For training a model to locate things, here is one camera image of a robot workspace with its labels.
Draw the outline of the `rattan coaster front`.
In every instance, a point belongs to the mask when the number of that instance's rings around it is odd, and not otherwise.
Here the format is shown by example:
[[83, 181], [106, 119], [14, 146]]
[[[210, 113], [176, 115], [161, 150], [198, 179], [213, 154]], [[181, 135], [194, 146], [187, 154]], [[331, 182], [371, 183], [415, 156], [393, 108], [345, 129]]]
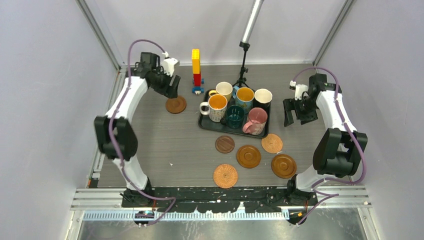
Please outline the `rattan coaster front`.
[[236, 168], [230, 164], [221, 164], [213, 172], [214, 183], [222, 189], [232, 188], [236, 185], [238, 179]]

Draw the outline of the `rattan coaster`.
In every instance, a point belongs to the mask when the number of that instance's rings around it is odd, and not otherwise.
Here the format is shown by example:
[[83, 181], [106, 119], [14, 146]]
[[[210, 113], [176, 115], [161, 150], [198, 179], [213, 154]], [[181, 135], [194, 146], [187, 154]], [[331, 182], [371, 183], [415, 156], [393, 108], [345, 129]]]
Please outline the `rattan coaster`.
[[214, 183], [222, 189], [232, 188], [236, 185], [238, 179], [236, 168], [230, 164], [221, 164], [213, 172]]
[[278, 135], [269, 133], [261, 140], [261, 146], [266, 152], [277, 154], [283, 149], [284, 144]]

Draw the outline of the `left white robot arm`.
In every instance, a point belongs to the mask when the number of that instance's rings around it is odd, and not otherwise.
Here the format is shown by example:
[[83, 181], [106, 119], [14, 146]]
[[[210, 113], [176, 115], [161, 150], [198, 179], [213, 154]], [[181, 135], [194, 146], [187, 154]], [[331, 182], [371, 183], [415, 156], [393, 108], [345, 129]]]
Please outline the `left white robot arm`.
[[178, 97], [180, 76], [175, 75], [180, 62], [164, 52], [164, 60], [151, 52], [142, 52], [134, 69], [128, 68], [123, 88], [105, 115], [94, 119], [99, 151], [118, 167], [126, 182], [123, 196], [141, 207], [148, 207], [156, 197], [151, 182], [137, 159], [138, 139], [131, 125], [141, 98], [149, 89], [169, 99]]

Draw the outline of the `dark brown wooden coaster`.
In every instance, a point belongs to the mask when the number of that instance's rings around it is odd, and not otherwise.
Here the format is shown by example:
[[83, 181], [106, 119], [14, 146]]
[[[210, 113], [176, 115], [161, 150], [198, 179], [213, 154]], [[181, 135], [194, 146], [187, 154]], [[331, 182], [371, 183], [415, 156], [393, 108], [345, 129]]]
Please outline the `dark brown wooden coaster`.
[[235, 148], [235, 141], [228, 135], [222, 135], [216, 139], [215, 148], [220, 153], [228, 154]]

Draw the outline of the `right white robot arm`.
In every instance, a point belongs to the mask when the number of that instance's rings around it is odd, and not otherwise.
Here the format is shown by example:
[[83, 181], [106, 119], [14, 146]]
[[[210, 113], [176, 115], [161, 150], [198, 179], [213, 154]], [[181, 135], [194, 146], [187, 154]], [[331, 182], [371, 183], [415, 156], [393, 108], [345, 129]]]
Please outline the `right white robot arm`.
[[299, 120], [301, 125], [313, 122], [320, 112], [326, 129], [313, 153], [312, 165], [287, 183], [287, 202], [301, 205], [315, 196], [314, 188], [318, 185], [326, 181], [341, 182], [357, 172], [368, 137], [351, 123], [340, 86], [329, 83], [325, 74], [310, 76], [307, 85], [292, 80], [289, 88], [294, 91], [294, 97], [283, 100], [283, 125], [288, 127], [294, 120]]

